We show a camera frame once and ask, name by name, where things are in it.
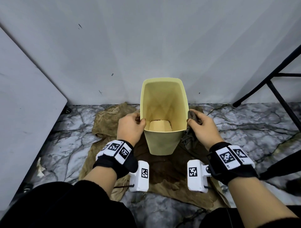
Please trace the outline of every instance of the person's left hand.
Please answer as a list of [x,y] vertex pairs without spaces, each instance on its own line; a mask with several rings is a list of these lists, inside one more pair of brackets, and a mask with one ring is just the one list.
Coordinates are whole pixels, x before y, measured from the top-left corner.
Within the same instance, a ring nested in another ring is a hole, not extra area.
[[128,141],[132,146],[135,146],[139,141],[142,132],[146,126],[146,120],[140,120],[140,113],[127,114],[119,119],[117,129],[117,140]]

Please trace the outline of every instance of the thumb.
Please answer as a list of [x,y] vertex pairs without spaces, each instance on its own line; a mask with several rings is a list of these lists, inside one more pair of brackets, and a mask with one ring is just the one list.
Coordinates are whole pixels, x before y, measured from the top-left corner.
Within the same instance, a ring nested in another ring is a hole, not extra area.
[[188,125],[192,128],[192,130],[195,132],[195,130],[198,127],[201,127],[200,125],[197,124],[197,122],[195,122],[193,119],[187,119],[187,123]]
[[142,120],[140,120],[139,127],[144,129],[145,126],[146,126],[146,120],[143,118]]

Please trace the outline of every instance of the black wristband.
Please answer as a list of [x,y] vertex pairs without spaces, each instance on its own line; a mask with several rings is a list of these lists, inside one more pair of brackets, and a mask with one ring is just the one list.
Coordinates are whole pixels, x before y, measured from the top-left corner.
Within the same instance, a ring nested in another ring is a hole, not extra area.
[[112,168],[117,174],[117,179],[124,177],[129,172],[135,173],[138,170],[138,161],[134,157],[134,147],[125,140],[119,140],[119,141],[125,142],[131,148],[131,152],[127,156],[123,165],[120,164],[115,159],[115,157],[108,156],[105,154],[99,156],[93,165],[93,168],[95,168],[96,166]]
[[229,181],[236,177],[258,177],[255,169],[252,165],[240,165],[237,168],[228,170],[223,162],[220,160],[216,151],[224,147],[228,147],[232,144],[226,142],[219,142],[213,145],[207,155],[209,160],[209,169],[211,170],[211,175],[221,181],[223,184],[228,185]]

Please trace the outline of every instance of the person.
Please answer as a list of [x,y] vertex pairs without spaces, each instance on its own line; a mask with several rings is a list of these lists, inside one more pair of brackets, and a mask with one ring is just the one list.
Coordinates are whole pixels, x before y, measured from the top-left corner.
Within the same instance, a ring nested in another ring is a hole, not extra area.
[[[198,140],[208,151],[223,147],[225,142],[214,121],[201,112],[191,110],[203,122],[198,125],[192,119],[187,120]],[[140,121],[139,116],[139,113],[132,113],[119,120],[117,140],[128,144],[130,150],[139,141],[146,125],[145,119]],[[133,162],[122,165],[114,157],[103,154],[84,180],[74,186],[52,182],[34,188],[8,210],[0,221],[0,227],[137,227],[130,210],[123,203],[109,198],[116,180],[134,166]],[[243,169],[236,168],[232,173],[225,172],[222,177],[217,177],[228,185],[237,209],[216,209],[205,216],[200,227],[300,227],[300,219],[293,213],[293,208],[290,210],[264,187],[252,166],[240,167]]]

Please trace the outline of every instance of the qr code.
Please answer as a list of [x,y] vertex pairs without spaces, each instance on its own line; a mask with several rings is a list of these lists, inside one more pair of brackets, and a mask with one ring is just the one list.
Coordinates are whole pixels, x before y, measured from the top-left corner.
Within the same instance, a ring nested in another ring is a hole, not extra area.
[[104,148],[102,148],[102,150],[105,150],[106,148],[108,148],[109,145],[110,144],[105,145]]
[[190,177],[197,177],[197,168],[196,167],[189,168],[189,176]]
[[233,149],[233,151],[240,158],[246,158],[246,157],[248,157],[241,149]]
[[233,157],[232,154],[230,154],[230,152],[226,152],[226,153],[220,154],[219,156],[221,157],[221,159],[223,160],[223,162],[225,164],[229,163],[229,162],[232,162],[232,161],[235,160],[235,158]]
[[114,150],[114,151],[116,151],[118,148],[119,148],[119,144],[117,144],[117,143],[112,143],[111,145],[110,145],[110,147],[109,147],[109,149],[110,150]]
[[119,151],[119,154],[121,155],[121,157],[123,157],[124,159],[126,159],[126,157],[128,156],[130,152],[127,151],[126,148],[121,148],[121,150]]
[[148,169],[142,168],[141,177],[148,178]]

